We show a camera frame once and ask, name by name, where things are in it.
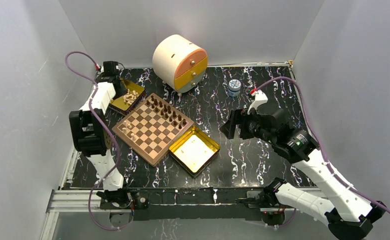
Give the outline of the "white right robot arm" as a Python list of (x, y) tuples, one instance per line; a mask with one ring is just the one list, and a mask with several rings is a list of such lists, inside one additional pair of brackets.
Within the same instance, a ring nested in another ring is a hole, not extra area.
[(240, 129), (239, 137), (243, 140), (258, 138), (268, 142), (279, 156), (305, 173), (325, 195), (325, 198), (312, 195), (276, 177), (261, 193), (247, 197), (244, 202), (270, 207), (289, 205), (322, 222), (340, 240), (364, 239), (373, 223), (385, 213), (354, 193), (351, 186), (340, 182), (338, 172), (331, 170), (332, 165), (322, 158), (317, 141), (307, 131), (291, 127), (283, 110), (272, 114), (259, 114), (253, 109), (232, 110), (219, 130), (230, 140), (236, 128)]

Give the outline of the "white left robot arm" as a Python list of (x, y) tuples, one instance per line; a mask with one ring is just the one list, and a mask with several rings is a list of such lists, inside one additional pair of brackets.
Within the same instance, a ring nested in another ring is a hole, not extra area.
[(126, 89), (120, 79), (119, 65), (116, 61), (103, 63), (89, 98), (79, 110), (70, 112), (69, 121), (75, 149), (92, 163), (100, 177), (104, 190), (97, 192), (97, 196), (117, 208), (128, 208), (132, 195), (116, 168), (111, 153), (116, 140), (105, 124), (105, 112), (111, 100)]

